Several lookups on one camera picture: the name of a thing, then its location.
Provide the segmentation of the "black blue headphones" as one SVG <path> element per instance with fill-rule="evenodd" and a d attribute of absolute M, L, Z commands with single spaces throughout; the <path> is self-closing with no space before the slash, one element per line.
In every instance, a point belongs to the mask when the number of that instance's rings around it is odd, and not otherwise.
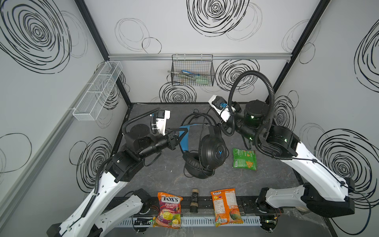
<path fill-rule="evenodd" d="M 203 118 L 197 150 L 189 149 L 190 128 L 197 126 L 192 121 Z M 207 113 L 193 112 L 186 116 L 180 128 L 188 128 L 188 137 L 179 143 L 182 158 L 185 161 L 184 175 L 187 178 L 206 179 L 215 174 L 229 156 L 229 150 L 222 137 L 222 131 L 215 124 L 215 120 Z"/>

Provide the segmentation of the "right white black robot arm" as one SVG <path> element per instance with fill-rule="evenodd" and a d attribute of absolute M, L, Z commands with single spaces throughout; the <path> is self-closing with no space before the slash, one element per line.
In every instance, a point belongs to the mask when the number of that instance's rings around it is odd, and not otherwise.
<path fill-rule="evenodd" d="M 244 111 L 234 102 L 240 82 L 261 80 L 268 90 L 268 102 L 250 101 Z M 305 179 L 298 187 L 263 188 L 257 206 L 264 212 L 274 208 L 294 207 L 334 220 L 353 215 L 357 209 L 372 209 L 378 187 L 373 178 L 371 160 L 379 149 L 351 129 L 324 130 L 310 123 L 295 133 L 299 94 L 292 90 L 276 96 L 269 79 L 249 70 L 232 79 L 227 100 L 214 96 L 209 101 L 223 121 L 226 135 L 239 133 L 260 153 L 289 165 Z"/>

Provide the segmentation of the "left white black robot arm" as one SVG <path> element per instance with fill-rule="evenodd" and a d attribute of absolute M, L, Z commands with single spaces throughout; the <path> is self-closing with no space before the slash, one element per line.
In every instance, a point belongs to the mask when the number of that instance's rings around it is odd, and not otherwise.
<path fill-rule="evenodd" d="M 151 196 L 143 189 L 134 191 L 124 202 L 106 211 L 106 207 L 139 172 L 145 167 L 144 159 L 150 155 L 160 155 L 162 150 L 175 150 L 187 135 L 187 128 L 166 129 L 163 118 L 151 133 L 151 126 L 138 124 L 127 127 L 148 116 L 159 115 L 161 109 L 145 112 L 122 125 L 122 134 L 126 140 L 126 149 L 106 159 L 99 167 L 94 189 L 64 222 L 53 224 L 47 230 L 49 237 L 104 237 L 128 217 L 150 208 Z"/>

